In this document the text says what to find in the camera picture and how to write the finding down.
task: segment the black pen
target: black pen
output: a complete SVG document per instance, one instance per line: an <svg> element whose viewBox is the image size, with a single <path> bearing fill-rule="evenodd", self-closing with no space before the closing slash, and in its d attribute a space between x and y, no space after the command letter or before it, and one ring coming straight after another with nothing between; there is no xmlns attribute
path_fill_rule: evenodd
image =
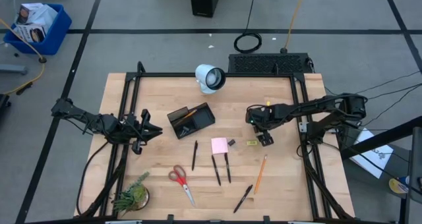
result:
<svg viewBox="0 0 422 224"><path fill-rule="evenodd" d="M214 164L214 169L216 170L218 184L221 186L222 185L222 182L220 181L220 176L218 175L216 160L214 159L214 156L213 155L211 155L211 158L212 158L212 163Z"/></svg>
<svg viewBox="0 0 422 224"><path fill-rule="evenodd" d="M239 202L239 203L238 203L238 205L236 206L235 211L234 211L233 213L235 213L235 212L239 209L240 205L243 203L243 201L245 200L246 196L248 196L249 191L251 191L252 186L253 186L253 185L250 185L250 186L248 187L248 189L246 189L246 193L245 193L245 195L243 195L242 199L240 200L240 202Z"/></svg>
<svg viewBox="0 0 422 224"><path fill-rule="evenodd" d="M195 168L196 149L198 149L198 141L195 141L195 148L193 148L192 170Z"/></svg>
<svg viewBox="0 0 422 224"><path fill-rule="evenodd" d="M229 177L229 183L231 183L229 158L227 157L227 152L224 154L224 159L226 160L227 176Z"/></svg>

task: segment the plant pot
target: plant pot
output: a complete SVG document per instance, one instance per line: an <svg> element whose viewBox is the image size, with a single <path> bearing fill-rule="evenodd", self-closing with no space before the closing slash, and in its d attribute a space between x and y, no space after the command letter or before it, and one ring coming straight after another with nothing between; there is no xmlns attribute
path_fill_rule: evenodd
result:
<svg viewBox="0 0 422 224"><path fill-rule="evenodd" d="M145 190L146 190L145 201L143 201L142 203L138 203L138 208L136 209L136 211L141 210L142 208L145 208L148 202L150 201L150 191L148 191L146 187L145 187Z"/></svg>

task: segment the black pen holder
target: black pen holder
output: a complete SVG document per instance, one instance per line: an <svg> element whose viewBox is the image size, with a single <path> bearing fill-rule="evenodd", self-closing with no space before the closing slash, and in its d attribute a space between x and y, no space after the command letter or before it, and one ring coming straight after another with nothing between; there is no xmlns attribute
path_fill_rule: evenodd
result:
<svg viewBox="0 0 422 224"><path fill-rule="evenodd" d="M168 114L167 117L178 139L216 122L216 118L207 103L202 103L192 109L183 107Z"/></svg>

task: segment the pink sticky note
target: pink sticky note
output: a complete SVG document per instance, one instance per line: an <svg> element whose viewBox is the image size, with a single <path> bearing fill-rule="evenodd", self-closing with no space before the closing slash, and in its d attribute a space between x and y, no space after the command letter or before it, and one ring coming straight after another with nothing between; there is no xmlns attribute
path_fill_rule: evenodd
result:
<svg viewBox="0 0 422 224"><path fill-rule="evenodd" d="M227 138L211 138L211 147L213 154L227 153Z"/></svg>

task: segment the scissors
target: scissors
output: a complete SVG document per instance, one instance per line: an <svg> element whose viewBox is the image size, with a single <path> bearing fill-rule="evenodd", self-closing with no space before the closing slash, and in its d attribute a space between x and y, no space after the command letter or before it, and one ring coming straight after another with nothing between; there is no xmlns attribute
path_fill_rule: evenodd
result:
<svg viewBox="0 0 422 224"><path fill-rule="evenodd" d="M189 187L186 183L186 172L180 165L175 165L173 167L173 170L169 173L169 179L172 181L178 182L183 189L185 190L187 196L191 200L191 204L195 207L195 202L193 201L193 197L191 194L191 191L189 190Z"/></svg>

